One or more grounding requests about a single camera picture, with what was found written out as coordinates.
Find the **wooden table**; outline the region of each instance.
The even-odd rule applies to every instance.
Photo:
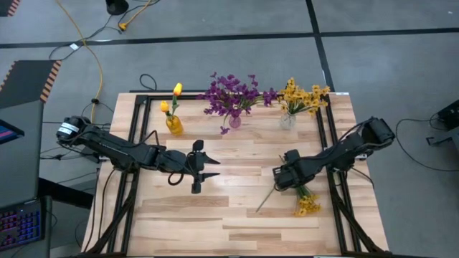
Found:
[[[135,94],[120,94],[110,132],[128,138]],[[261,210],[255,210],[273,187],[272,168],[281,164],[279,155],[298,149],[302,156],[321,151],[317,120],[307,113],[297,117],[291,131],[281,130],[280,108],[252,108],[242,116],[242,125],[220,135],[222,117],[204,115],[208,103],[203,100],[181,100],[176,114],[181,118],[185,134],[169,133],[159,101],[152,102],[147,131],[158,131],[161,145],[188,153],[196,139],[204,140],[204,150],[221,165],[206,165],[204,172],[218,172],[202,184],[202,192],[191,194],[192,178],[185,176],[178,186],[167,184],[166,173],[142,170],[131,228],[128,255],[314,255],[339,254],[336,226],[328,193],[325,171],[307,184],[320,196],[322,210],[305,217],[294,217],[294,191],[274,192]],[[347,94],[331,94],[338,137],[355,125],[354,112]],[[141,109],[137,130],[141,128]],[[323,115],[327,134],[328,124]],[[147,143],[153,144],[151,138]],[[356,168],[369,174],[365,162]],[[96,242],[102,192],[110,163],[102,165],[98,194],[95,197],[95,227],[90,247]],[[115,173],[105,194],[102,231],[113,218],[120,173]],[[360,175],[349,171],[349,190],[357,221],[382,249],[386,238],[372,185]],[[88,241],[92,219],[89,219],[85,242]],[[122,222],[118,228],[115,250],[120,249]],[[352,248],[349,226],[344,219],[348,249]]]

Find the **small glass vase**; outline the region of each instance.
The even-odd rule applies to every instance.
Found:
[[[229,117],[229,126],[232,128],[238,128],[241,126],[241,117],[238,116],[237,118],[232,117],[232,115]]]
[[[167,118],[166,125],[173,135],[181,135],[184,132],[184,127],[181,125],[181,121],[176,115],[173,118]]]
[[[284,130],[292,129],[296,124],[296,115],[291,115],[289,112],[284,113],[280,117],[279,124]]]

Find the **table leg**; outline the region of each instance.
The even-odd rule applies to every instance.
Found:
[[[70,187],[59,185],[49,180],[38,178],[38,198],[51,196],[55,201],[71,204],[76,207],[91,209],[93,195]]]

